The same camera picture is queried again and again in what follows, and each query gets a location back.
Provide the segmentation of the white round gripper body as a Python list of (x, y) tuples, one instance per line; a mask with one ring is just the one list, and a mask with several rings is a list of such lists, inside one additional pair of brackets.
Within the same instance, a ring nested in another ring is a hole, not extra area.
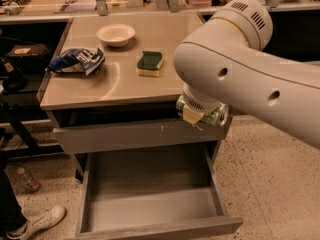
[(183, 100), (190, 108), (197, 112), (212, 113), (227, 111), (226, 104), (209, 97), (187, 84), (183, 87)]

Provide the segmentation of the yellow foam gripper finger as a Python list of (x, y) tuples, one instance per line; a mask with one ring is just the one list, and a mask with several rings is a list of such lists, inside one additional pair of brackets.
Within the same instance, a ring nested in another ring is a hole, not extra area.
[(190, 108), (188, 105), (183, 107), (183, 120), (190, 123), (191, 125), (197, 124), (202, 117), (204, 116), (203, 112), (198, 112)]

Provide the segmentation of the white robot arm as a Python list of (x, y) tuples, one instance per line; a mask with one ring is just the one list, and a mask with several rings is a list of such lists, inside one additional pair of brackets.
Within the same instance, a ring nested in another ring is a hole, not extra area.
[(220, 101), (319, 149), (320, 68), (264, 53), (273, 24), (256, 0), (233, 0), (186, 37), (173, 64), (200, 113)]

